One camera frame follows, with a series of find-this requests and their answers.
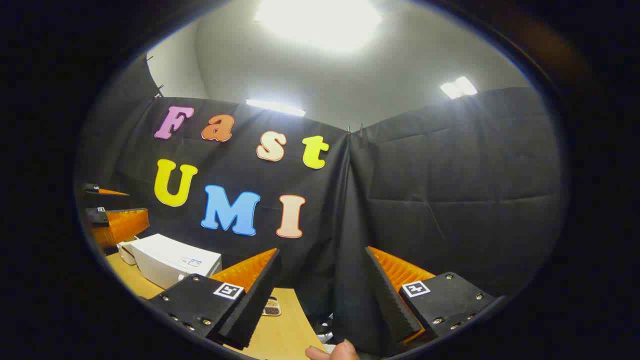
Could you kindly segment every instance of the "blue letter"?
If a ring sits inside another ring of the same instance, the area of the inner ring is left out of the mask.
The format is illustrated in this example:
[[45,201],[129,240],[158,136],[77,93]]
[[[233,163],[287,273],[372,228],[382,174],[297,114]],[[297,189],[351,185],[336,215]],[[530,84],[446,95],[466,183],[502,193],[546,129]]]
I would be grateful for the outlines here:
[[260,195],[252,192],[243,192],[236,199],[234,205],[229,206],[227,194],[222,187],[207,185],[204,187],[204,191],[209,194],[209,200],[207,201],[204,220],[200,222],[200,225],[208,229],[217,229],[216,214],[218,214],[220,225],[225,231],[231,226],[234,219],[237,219],[235,226],[232,228],[234,233],[248,236],[255,235],[253,210],[255,210],[255,205],[260,201]]

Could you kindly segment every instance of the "white device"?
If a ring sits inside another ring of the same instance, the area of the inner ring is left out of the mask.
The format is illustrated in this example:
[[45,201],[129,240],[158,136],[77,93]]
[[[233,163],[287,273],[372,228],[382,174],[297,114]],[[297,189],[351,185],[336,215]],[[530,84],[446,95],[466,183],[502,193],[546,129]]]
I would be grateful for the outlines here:
[[189,274],[209,277],[222,269],[222,255],[155,234],[121,246],[129,250],[144,277],[163,289]]
[[120,253],[120,258],[122,258],[122,260],[124,260],[124,262],[129,265],[136,264],[136,258],[133,257],[133,253],[131,250],[132,242],[133,241],[121,241],[116,244],[116,247],[118,248],[118,253]]

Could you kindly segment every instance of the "small tray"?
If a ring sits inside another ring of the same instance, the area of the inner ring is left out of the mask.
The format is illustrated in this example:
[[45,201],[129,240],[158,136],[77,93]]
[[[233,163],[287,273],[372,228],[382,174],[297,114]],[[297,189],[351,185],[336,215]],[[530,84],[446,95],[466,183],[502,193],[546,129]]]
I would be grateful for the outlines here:
[[262,309],[262,314],[264,316],[280,316],[282,311],[280,310],[278,299],[270,296],[269,300],[267,300],[267,304],[264,306],[264,309]]

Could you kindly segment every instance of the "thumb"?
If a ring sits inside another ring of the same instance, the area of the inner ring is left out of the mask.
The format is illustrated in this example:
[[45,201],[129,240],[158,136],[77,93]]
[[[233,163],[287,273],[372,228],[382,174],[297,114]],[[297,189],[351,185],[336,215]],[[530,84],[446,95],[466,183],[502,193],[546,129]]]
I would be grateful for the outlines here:
[[344,341],[336,345],[335,349],[331,352],[330,360],[360,360],[360,358],[353,344],[349,340],[344,339]]
[[311,360],[330,360],[329,354],[310,345],[305,350],[305,355]]

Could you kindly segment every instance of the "ceiling light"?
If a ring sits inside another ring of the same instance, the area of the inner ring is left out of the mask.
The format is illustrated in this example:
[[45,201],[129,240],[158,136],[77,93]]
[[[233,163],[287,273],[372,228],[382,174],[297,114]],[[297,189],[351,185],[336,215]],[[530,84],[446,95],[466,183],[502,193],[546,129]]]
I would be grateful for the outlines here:
[[364,44],[382,19],[366,0],[263,0],[255,20],[305,45],[349,51]]
[[258,106],[259,108],[275,110],[281,113],[287,113],[295,116],[305,116],[306,114],[304,110],[293,108],[292,106],[289,106],[289,105],[278,104],[277,102],[247,99],[246,103],[247,105]]
[[442,84],[442,86],[440,87],[440,89],[447,94],[448,97],[450,97],[451,99],[456,99],[462,96],[462,93],[460,92],[460,90],[458,90],[458,88],[456,87],[456,85],[452,84],[452,83],[446,83],[446,84]]
[[471,81],[466,77],[462,76],[461,78],[456,79],[456,86],[460,91],[462,91],[465,95],[474,95],[477,94],[478,91],[473,86]]

